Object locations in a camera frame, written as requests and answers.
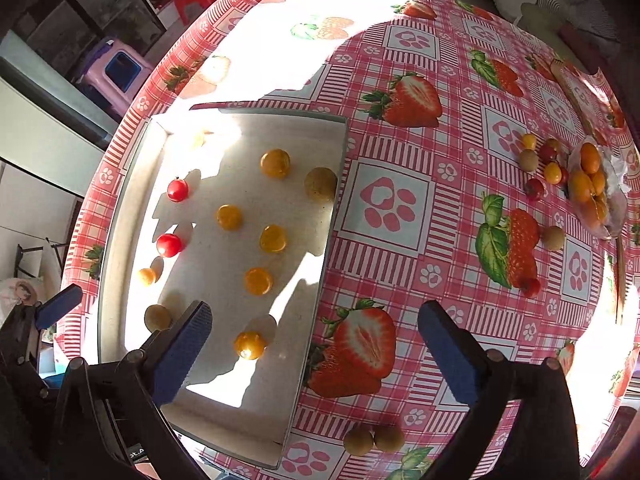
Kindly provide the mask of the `orange mandarin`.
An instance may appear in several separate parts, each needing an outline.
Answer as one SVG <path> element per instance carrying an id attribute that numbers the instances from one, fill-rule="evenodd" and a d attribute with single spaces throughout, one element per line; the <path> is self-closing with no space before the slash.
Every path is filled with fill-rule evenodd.
<path id="1" fill-rule="evenodd" d="M 590 229 L 599 229 L 604 226 L 608 216 L 608 205 L 600 196 L 592 196 L 582 205 L 582 214 L 586 225 Z"/>
<path id="2" fill-rule="evenodd" d="M 570 199 L 574 203 L 584 204 L 592 199 L 594 188 L 589 174 L 586 174 L 585 171 L 581 169 L 572 170 L 567 183 Z"/>
<path id="3" fill-rule="evenodd" d="M 585 142 L 580 147 L 580 166 L 586 174 L 596 174 L 601 168 L 601 155 L 598 148 L 590 143 Z"/>

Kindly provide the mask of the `dark red cherry tomato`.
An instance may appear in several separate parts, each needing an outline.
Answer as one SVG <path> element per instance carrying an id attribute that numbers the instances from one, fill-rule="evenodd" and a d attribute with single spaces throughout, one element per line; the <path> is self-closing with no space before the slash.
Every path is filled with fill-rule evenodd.
<path id="1" fill-rule="evenodd" d="M 542 200 L 544 198 L 546 188 L 541 180 L 537 178 L 530 178 L 524 184 L 524 192 L 531 202 L 538 202 L 538 200 Z"/>

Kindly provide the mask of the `wooden stick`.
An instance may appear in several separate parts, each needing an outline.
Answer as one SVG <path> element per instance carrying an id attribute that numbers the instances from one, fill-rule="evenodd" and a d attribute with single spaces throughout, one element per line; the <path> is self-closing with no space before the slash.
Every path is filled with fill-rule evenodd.
<path id="1" fill-rule="evenodd" d="M 567 66 L 572 66 L 572 64 L 566 64 L 560 58 L 554 58 L 551 62 L 550 68 L 554 78 L 559 83 L 563 92 L 567 96 L 567 99 L 569 99 L 572 103 L 572 107 L 574 107 L 575 113 L 580 121 L 580 124 L 582 125 L 582 128 L 585 131 L 585 134 L 588 134 L 588 136 L 592 136 L 593 139 L 597 141 L 597 144 L 608 146 L 608 142 L 604 140 L 602 134 L 596 129 L 592 122 L 590 122 L 588 116 L 584 114 L 584 111 L 580 107 L 580 99 L 574 96 L 572 87 L 566 81 L 563 70 L 564 68 L 567 68 Z M 624 277 L 626 261 L 624 257 L 624 244 L 622 240 L 619 236 L 611 235 L 611 238 L 612 240 L 615 240 L 615 263 L 612 265 L 616 284 L 615 323 L 620 324 L 621 322 L 623 322 L 624 302 L 626 299 L 626 285 Z"/>

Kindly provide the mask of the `red tomato on strawberry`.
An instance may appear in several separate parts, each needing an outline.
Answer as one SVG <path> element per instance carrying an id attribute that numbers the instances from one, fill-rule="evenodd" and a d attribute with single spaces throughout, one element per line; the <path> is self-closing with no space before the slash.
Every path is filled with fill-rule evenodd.
<path id="1" fill-rule="evenodd" d="M 520 291 L 526 298 L 535 298 L 538 296 L 541 284 L 538 278 L 522 278 Z"/>

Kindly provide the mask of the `clear glass fruit bowl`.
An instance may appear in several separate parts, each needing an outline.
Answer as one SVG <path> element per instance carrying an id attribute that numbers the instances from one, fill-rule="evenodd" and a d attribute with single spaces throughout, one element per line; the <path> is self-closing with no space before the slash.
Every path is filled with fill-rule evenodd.
<path id="1" fill-rule="evenodd" d="M 616 193 L 613 197 L 607 198 L 605 195 L 605 174 L 602 169 L 602 155 L 605 150 L 608 150 L 606 146 L 602 146 L 597 144 L 597 141 L 593 139 L 592 136 L 587 136 L 582 142 L 576 145 L 573 148 L 573 151 L 570 153 L 570 157 L 568 158 L 568 176 L 570 176 L 570 172 L 574 169 L 582 169 L 580 166 L 580 147 L 585 142 L 590 142 L 594 144 L 601 155 L 601 168 L 596 174 L 590 174 L 594 194 L 593 196 L 600 196 L 602 200 L 606 201 L 608 205 L 608 216 L 606 217 L 604 226 L 600 226 L 599 229 L 590 229 L 589 226 L 586 225 L 584 220 L 584 215 L 582 214 L 582 205 L 576 204 L 571 199 L 570 202 L 573 205 L 574 213 L 576 214 L 578 220 L 582 222 L 582 225 L 585 229 L 591 233 L 593 236 L 600 238 L 600 240 L 610 240 L 611 235 L 619 236 L 620 232 L 622 232 L 624 223 L 626 221 L 626 213 L 628 209 L 628 198 L 623 193 Z"/>

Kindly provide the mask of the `white rectangular tray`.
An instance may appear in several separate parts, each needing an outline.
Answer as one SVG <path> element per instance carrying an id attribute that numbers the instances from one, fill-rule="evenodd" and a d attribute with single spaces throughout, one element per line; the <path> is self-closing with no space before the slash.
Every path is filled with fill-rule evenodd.
<path id="1" fill-rule="evenodd" d="M 340 174 L 343 117 L 200 106 L 142 122 L 108 233 L 98 300 L 98 358 L 149 337 L 159 304 L 194 301 L 213 327 L 163 409 L 186 436 L 237 460 L 280 465 L 302 388 L 332 231 L 333 202 L 309 197 L 311 170 Z M 267 341 L 257 360 L 239 333 Z"/>

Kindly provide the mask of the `white tissue in bowl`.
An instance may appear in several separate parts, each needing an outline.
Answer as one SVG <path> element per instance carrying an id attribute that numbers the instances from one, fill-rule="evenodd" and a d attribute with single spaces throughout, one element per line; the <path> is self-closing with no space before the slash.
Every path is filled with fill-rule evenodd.
<path id="1" fill-rule="evenodd" d="M 623 193 L 625 196 L 630 191 L 630 186 L 626 183 L 628 166 L 620 157 L 613 155 L 609 150 L 605 150 L 602 155 L 602 169 L 605 174 L 605 195 L 607 198 L 613 197 L 616 193 Z"/>

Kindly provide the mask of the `yellow cherry tomato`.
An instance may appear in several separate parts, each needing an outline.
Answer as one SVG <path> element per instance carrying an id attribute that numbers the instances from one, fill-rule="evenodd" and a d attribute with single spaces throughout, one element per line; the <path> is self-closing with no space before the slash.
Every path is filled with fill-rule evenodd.
<path id="1" fill-rule="evenodd" d="M 557 162 L 548 162 L 544 166 L 544 180 L 551 185 L 559 185 L 563 182 L 563 170 Z"/>

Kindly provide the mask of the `purple plastic stool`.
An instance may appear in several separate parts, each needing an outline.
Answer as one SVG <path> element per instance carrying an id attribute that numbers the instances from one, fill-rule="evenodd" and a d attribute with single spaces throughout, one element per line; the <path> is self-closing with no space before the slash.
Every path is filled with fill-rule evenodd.
<path id="1" fill-rule="evenodd" d="M 149 78 L 153 66 L 134 48 L 107 37 L 92 48 L 74 76 L 78 88 L 96 104 L 122 117 Z"/>

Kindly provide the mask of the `green-brown fruit centre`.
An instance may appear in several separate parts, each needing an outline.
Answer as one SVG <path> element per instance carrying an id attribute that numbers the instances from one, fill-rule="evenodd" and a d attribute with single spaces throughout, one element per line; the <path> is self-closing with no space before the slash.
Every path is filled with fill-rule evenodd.
<path id="1" fill-rule="evenodd" d="M 559 226 L 547 226 L 541 231 L 541 243 L 550 252 L 561 250 L 565 242 L 565 233 Z"/>

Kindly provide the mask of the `red checkered strawberry tablecloth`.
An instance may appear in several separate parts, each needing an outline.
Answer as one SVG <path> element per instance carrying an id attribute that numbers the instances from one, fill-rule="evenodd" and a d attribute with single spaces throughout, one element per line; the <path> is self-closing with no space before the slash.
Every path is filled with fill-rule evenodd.
<path id="1" fill-rule="evenodd" d="M 142 122 L 213 108 L 343 117 L 340 174 L 307 174 L 333 202 L 332 231 L 291 432 L 277 468 L 196 444 L 247 479 L 417 479 L 468 409 L 418 330 L 436 300 L 508 360 L 560 362 L 586 462 L 620 406 L 639 350 L 639 249 L 615 323 L 615 240 L 589 233 L 568 197 L 568 158 L 588 134 L 558 84 L 528 68 L 552 51 L 454 0 L 217 0 L 168 50 L 132 101 L 89 185 L 64 280 L 82 304 L 56 326 L 64 359 L 98 358 L 108 233 Z M 518 155 L 539 159 L 533 174 Z M 557 162 L 563 182 L 544 180 Z M 524 184 L 541 180 L 542 200 Z M 541 231 L 559 226 L 561 250 Z M 520 291 L 538 278 L 537 297 Z"/>

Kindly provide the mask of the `green-brown round fruit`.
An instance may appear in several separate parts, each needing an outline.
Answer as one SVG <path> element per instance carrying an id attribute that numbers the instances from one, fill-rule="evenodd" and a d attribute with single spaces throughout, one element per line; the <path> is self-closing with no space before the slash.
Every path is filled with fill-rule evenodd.
<path id="1" fill-rule="evenodd" d="M 534 150 L 526 148 L 518 155 L 518 166 L 528 174 L 533 174 L 537 170 L 538 164 L 538 155 Z"/>

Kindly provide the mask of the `orange mandarin front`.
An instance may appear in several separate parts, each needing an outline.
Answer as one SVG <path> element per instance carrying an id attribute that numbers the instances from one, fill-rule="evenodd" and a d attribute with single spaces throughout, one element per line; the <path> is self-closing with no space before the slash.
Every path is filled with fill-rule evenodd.
<path id="1" fill-rule="evenodd" d="M 582 214 L 586 225 L 590 229 L 599 229 L 604 226 L 608 216 L 608 205 L 600 196 L 592 196 L 582 205 Z"/>

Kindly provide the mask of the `orange mandarin middle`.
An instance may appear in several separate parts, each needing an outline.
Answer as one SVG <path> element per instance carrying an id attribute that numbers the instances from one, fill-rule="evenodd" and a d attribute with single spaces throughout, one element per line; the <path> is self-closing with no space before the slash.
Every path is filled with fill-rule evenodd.
<path id="1" fill-rule="evenodd" d="M 585 171 L 581 169 L 572 170 L 567 183 L 570 199 L 574 203 L 584 204 L 592 199 L 594 188 L 589 174 L 586 174 Z"/>

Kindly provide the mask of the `orange mandarin top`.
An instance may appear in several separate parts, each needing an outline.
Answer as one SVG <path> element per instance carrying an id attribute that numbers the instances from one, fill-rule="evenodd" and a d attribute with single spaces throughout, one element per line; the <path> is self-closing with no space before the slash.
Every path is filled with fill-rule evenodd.
<path id="1" fill-rule="evenodd" d="M 596 174 L 601 168 L 601 155 L 598 148 L 590 143 L 585 142 L 580 147 L 580 166 L 586 174 Z"/>

